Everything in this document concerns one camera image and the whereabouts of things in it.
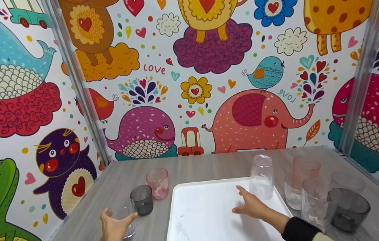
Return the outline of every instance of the pink elephant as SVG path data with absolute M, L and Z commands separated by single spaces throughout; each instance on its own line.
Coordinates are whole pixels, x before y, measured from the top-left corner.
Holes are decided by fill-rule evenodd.
M 287 129 L 305 125 L 313 114 L 295 119 L 275 94 L 261 90 L 245 90 L 231 96 L 216 113 L 212 128 L 215 152 L 226 153 L 250 149 L 286 148 Z

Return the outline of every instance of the cartoon bear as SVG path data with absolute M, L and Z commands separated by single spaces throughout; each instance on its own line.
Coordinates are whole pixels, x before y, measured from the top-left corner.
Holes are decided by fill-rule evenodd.
M 113 41 L 113 24 L 107 6 L 119 0 L 58 0 L 73 45 L 87 54 L 96 66 L 95 54 L 102 53 L 107 64 L 113 61 L 109 47 Z

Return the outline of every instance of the cartoon bus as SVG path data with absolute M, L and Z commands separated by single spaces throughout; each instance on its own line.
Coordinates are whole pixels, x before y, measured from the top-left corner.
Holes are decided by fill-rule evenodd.
M 177 148 L 177 154 L 180 156 L 201 155 L 204 149 L 200 144 L 200 132 L 198 128 L 182 129 L 182 145 Z
M 48 28 L 47 15 L 42 11 L 37 0 L 3 0 L 6 7 L 9 9 L 13 23 L 21 23 L 24 27 L 29 27 L 30 24 L 40 25 L 43 28 Z

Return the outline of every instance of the left hand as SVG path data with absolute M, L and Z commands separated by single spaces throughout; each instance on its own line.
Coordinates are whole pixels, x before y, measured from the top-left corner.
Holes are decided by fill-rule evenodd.
M 109 209 L 104 209 L 100 215 L 103 241 L 122 241 L 128 226 L 137 218 L 137 213 L 132 213 L 122 220 L 111 218 L 111 215 Z

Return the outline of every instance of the yellow flower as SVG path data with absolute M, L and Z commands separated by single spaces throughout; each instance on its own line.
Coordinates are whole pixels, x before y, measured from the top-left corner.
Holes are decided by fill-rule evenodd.
M 182 82 L 180 88 L 183 90 L 182 98 L 188 99 L 189 104 L 203 104 L 206 98 L 210 98 L 212 86 L 207 83 L 207 78 L 201 77 L 198 81 L 194 76 L 188 79 L 188 82 Z

